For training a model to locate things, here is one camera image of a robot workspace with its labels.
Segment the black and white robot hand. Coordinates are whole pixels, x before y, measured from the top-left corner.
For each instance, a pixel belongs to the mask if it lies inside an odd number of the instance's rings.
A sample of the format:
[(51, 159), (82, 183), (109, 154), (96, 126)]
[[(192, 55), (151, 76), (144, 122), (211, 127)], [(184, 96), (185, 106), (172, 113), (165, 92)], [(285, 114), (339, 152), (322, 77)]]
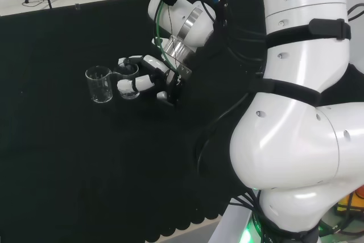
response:
[(118, 60), (117, 89), (123, 98), (135, 99), (141, 93), (155, 90), (157, 99), (176, 105), (183, 81), (167, 65), (151, 55), (135, 55)]

